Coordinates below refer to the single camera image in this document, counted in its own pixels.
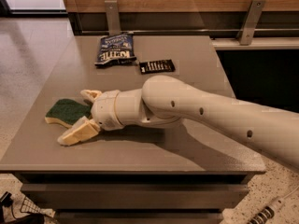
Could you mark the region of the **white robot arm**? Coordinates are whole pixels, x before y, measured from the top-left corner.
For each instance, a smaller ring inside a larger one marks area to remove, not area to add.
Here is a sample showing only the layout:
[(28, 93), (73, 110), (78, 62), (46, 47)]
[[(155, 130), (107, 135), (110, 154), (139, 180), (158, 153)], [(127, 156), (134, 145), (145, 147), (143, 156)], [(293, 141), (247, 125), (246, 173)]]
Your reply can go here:
[(79, 118), (58, 138), (63, 146), (90, 140), (102, 130), (169, 128), (190, 119), (299, 166), (299, 115), (291, 111), (201, 91), (169, 76), (150, 77), (136, 90), (83, 90), (81, 95), (92, 103), (92, 116)]

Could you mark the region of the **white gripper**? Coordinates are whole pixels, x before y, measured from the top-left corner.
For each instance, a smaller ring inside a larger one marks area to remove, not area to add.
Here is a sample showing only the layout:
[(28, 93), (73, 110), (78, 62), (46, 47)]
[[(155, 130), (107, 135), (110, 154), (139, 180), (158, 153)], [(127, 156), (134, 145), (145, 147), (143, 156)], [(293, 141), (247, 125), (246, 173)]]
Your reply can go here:
[(58, 143), (62, 146), (72, 146), (79, 142), (90, 140), (102, 130), (114, 131), (123, 128), (119, 122), (115, 103), (119, 90), (106, 91), (82, 90), (80, 94), (85, 101), (92, 103), (93, 119), (80, 118), (71, 128), (65, 131), (59, 138)]

